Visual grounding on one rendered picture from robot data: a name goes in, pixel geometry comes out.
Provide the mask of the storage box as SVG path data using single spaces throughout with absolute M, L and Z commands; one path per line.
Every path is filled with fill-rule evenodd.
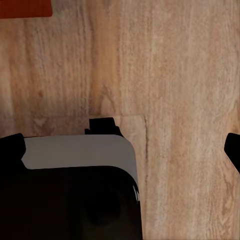
M 51 17 L 51 0 L 0 0 L 0 19 Z

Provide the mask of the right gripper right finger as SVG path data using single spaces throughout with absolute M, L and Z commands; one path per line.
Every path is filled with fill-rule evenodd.
M 240 173 L 240 135 L 229 133 L 225 141 L 224 151 Z

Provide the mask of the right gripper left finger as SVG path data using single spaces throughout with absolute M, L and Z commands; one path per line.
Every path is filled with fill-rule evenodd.
M 21 133 L 0 139 L 0 193 L 26 152 Z

